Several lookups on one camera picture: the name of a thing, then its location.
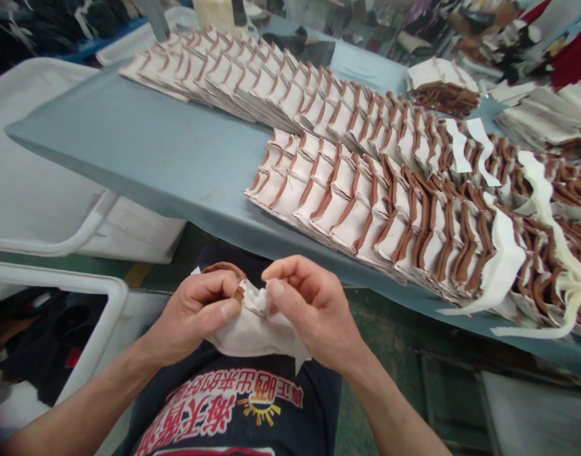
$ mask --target row of shoe uppers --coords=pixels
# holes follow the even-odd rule
[[[175,32],[120,74],[279,129],[251,200],[459,306],[445,313],[524,326],[500,335],[581,334],[581,167],[212,28]]]

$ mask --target red fabric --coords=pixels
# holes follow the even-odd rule
[[[529,25],[533,24],[542,14],[544,14],[544,11],[551,1],[552,0],[544,0],[520,19],[527,22]]]
[[[552,85],[561,89],[581,81],[581,33],[552,58]]]

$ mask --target bundle of shoe uppers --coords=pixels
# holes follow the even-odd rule
[[[407,71],[407,85],[415,104],[463,118],[478,108],[478,85],[454,62],[433,57]]]
[[[376,153],[332,132],[275,130],[245,194],[332,249],[457,306],[444,314],[488,310],[518,326],[495,328],[498,336],[581,336],[581,167],[518,151],[478,119],[423,117],[409,103],[394,110],[400,126],[392,115]]]
[[[518,106],[500,112],[496,122],[532,150],[581,158],[581,81],[558,92],[538,87]]]
[[[458,307],[443,312],[522,326],[498,335],[581,335],[579,165],[213,29],[175,32],[120,74],[274,127],[251,201]]]

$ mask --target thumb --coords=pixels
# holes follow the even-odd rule
[[[241,310],[242,303],[235,299],[206,305],[194,315],[191,331],[201,339],[206,339],[240,315]]]
[[[298,330],[307,329],[316,321],[317,310],[307,304],[303,296],[280,279],[270,279],[265,286],[270,308],[277,308]]]

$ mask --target hand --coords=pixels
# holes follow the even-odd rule
[[[273,262],[261,278],[268,306],[295,325],[319,363],[344,375],[363,358],[368,347],[335,274],[296,255]]]
[[[240,314],[241,303],[229,299],[239,283],[229,270],[186,278],[159,319],[137,341],[143,357],[164,367],[189,356],[205,338]]]

